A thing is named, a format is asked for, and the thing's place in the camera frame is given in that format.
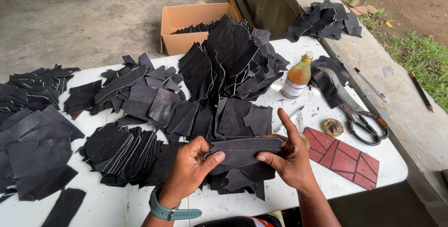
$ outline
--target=ballpoint pen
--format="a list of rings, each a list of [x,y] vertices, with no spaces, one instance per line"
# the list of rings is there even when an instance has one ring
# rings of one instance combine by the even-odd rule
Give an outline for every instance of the ballpoint pen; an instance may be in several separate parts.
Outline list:
[[[299,110],[296,111],[296,113],[294,113],[293,115],[291,115],[289,118],[293,118],[295,115],[299,114],[299,112],[301,110],[303,110],[305,106],[302,106]],[[277,134],[278,132],[280,132],[282,129],[284,128],[284,125],[281,125],[275,132],[274,134]]]
[[[362,79],[364,79],[364,81],[366,81],[373,88],[373,90],[384,99],[384,101],[388,103],[390,102],[389,98],[386,97],[386,95],[381,90],[379,90],[369,79],[367,79],[367,77],[363,73],[361,73],[361,70],[357,68],[355,68],[355,70],[362,77]]]

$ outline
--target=glue bottle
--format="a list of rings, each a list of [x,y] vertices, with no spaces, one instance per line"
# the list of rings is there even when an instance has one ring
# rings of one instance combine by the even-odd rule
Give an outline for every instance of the glue bottle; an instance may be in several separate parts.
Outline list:
[[[288,71],[288,76],[281,89],[283,96],[295,99],[302,95],[302,92],[311,79],[310,63],[313,60],[313,55],[314,53],[311,51],[306,52],[300,62]]]

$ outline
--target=green watch strap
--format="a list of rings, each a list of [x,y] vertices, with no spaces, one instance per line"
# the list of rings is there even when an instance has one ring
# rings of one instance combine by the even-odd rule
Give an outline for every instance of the green watch strap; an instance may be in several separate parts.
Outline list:
[[[171,220],[185,220],[185,219],[193,219],[197,218],[202,215],[202,211],[198,209],[177,209],[175,207],[174,209],[165,208],[160,205],[159,201],[157,200],[157,190],[151,192],[151,196],[149,199],[149,208],[151,210],[151,213],[160,219],[164,219],[167,221]]]

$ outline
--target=cardboard box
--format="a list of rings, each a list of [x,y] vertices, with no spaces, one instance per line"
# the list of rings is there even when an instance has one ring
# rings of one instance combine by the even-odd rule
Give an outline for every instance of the cardboard box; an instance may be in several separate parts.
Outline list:
[[[207,39],[208,32],[179,35],[170,34],[190,25],[196,26],[201,22],[211,24],[212,21],[220,20],[224,14],[229,15],[235,22],[240,21],[237,12],[229,3],[164,7],[162,10],[160,52],[163,52],[163,44],[165,43],[165,47],[170,56],[185,54],[193,46],[193,43],[202,43]]]

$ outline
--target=pencil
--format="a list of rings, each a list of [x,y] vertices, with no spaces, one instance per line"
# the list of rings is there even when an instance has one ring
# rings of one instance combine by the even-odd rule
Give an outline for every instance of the pencil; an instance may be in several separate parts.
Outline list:
[[[423,98],[423,101],[425,102],[426,106],[428,106],[428,109],[434,113],[432,110],[432,105],[428,100],[428,97],[425,95],[425,92],[423,91],[422,86],[417,81],[417,78],[415,78],[415,75],[413,72],[410,72],[409,75],[411,75],[412,81],[414,82],[415,86],[417,87],[418,93],[420,93],[420,96]]]

